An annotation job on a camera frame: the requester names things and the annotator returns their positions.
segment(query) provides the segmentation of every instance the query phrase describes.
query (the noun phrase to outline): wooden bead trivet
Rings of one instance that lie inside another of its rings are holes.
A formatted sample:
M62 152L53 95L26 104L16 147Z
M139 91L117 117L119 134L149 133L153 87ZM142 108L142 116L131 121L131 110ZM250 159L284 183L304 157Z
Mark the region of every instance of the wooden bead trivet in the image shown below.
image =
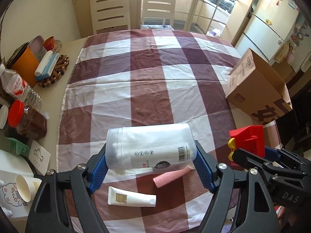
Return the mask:
M45 78L41 81L38 81L38 85L40 87L48 87L51 84L54 84L55 81L59 80L59 78L64 75L67 67L69 65L69 58L67 55L60 55L58 58L54 70L49 78Z

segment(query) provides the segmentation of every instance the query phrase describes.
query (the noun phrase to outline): red lid jar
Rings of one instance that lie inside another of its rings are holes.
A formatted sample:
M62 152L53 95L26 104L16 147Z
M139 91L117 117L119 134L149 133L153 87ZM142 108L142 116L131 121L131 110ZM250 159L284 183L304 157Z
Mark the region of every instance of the red lid jar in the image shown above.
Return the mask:
M18 134L33 140L45 137L47 132L46 118L19 100L11 105L7 121Z

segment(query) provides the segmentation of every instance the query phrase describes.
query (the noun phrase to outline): red plastic object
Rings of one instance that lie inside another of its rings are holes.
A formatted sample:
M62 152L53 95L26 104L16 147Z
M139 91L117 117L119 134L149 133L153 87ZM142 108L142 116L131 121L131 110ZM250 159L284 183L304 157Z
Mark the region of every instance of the red plastic object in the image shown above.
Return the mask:
M13 128L16 128L24 115L24 103L19 100L13 102L10 107L7 122Z
M248 152L264 158L265 142L262 125L253 125L229 131L235 140L235 149L242 148Z

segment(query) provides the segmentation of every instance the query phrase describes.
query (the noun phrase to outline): barcode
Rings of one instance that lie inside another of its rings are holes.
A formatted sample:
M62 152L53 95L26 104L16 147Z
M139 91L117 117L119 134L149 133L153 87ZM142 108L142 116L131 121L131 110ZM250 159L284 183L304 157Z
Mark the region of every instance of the barcode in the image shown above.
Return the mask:
M178 147L179 162L186 160L186 148L184 146Z

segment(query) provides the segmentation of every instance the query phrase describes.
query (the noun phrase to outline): gold label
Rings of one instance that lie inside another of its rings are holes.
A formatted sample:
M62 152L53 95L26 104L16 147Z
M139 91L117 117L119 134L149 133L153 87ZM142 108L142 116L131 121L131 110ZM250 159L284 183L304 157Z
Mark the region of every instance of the gold label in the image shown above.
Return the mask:
M116 193L116 201L117 202L126 203L126 198L127 198L126 194L118 194L118 193Z
M41 183L40 182L33 182L33 184L35 186L36 191L38 191L39 186L40 186Z

